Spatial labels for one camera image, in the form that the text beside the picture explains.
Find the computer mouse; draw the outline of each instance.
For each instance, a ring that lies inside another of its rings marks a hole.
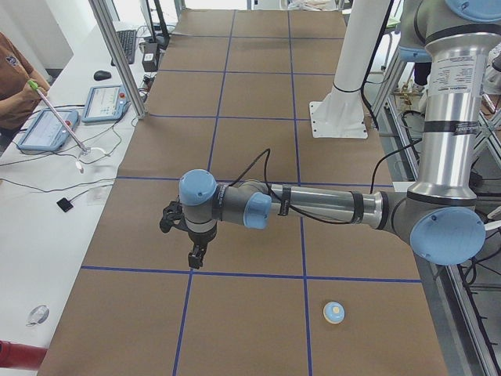
[[[111,73],[108,71],[104,70],[98,70],[97,72],[94,73],[94,79],[96,81],[102,81],[102,80],[107,80],[108,78],[111,78]]]

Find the keyboard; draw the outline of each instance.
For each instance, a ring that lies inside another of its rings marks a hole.
[[[118,40],[122,44],[122,48],[125,52],[125,57],[129,64],[134,63],[135,58],[135,37],[137,35],[137,30],[120,30],[117,31]]]

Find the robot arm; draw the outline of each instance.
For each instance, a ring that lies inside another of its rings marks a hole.
[[[481,83],[489,51],[501,42],[501,2],[406,0],[402,41],[407,53],[424,46],[432,59],[418,179],[407,194],[217,184],[203,170],[186,173],[179,200],[164,209],[160,227],[188,232],[189,265],[200,268],[217,221],[266,227],[272,214],[365,223],[391,232],[430,262],[454,265],[476,255],[485,240],[468,186],[478,132]]]

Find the red object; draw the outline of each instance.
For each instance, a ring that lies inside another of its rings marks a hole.
[[[0,367],[36,371],[47,349],[0,341]]]

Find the brown shirt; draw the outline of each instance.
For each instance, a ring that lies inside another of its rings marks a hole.
[[[20,92],[33,72],[33,67],[12,42],[0,33],[0,100]],[[0,128],[20,128],[39,100],[23,102],[10,114],[0,116]]]

